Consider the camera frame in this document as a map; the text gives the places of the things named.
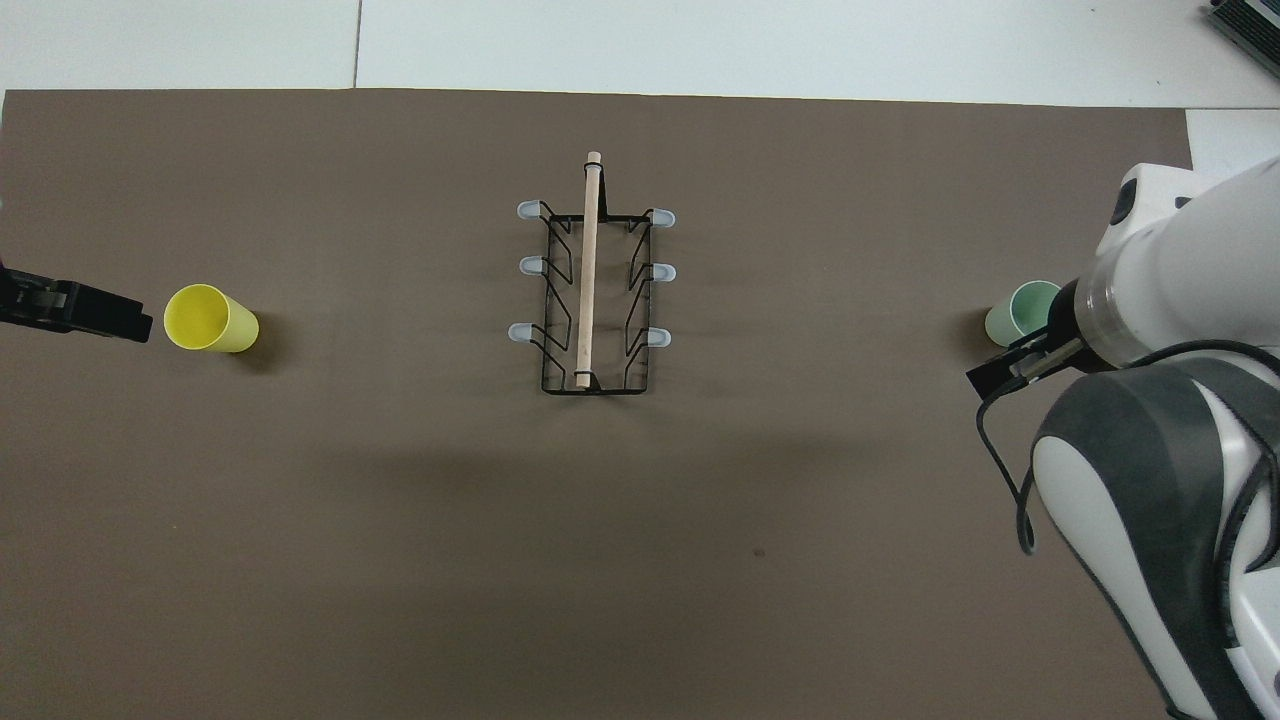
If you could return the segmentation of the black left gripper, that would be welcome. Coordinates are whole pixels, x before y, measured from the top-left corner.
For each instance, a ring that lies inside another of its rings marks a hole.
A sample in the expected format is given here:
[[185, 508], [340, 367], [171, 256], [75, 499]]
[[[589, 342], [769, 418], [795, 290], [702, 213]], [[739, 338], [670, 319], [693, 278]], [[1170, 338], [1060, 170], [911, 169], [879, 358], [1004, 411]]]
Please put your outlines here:
[[[74, 305], [76, 327], [68, 320]], [[49, 332], [74, 332], [147, 343], [154, 319], [141, 301], [1, 265], [1, 322]]]

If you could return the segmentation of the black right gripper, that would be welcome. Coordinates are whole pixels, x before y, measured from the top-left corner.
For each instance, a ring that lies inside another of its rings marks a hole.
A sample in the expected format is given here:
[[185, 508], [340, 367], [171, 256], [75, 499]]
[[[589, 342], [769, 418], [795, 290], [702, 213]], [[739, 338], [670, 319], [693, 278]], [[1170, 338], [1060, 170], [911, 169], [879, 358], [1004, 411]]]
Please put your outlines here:
[[1061, 287], [1036, 281], [1012, 296], [1012, 319], [1023, 337], [1010, 350], [966, 372], [966, 379], [979, 400], [1016, 392], [1066, 368], [1091, 372], [1091, 348], [1076, 320], [1076, 287], [1071, 281]]

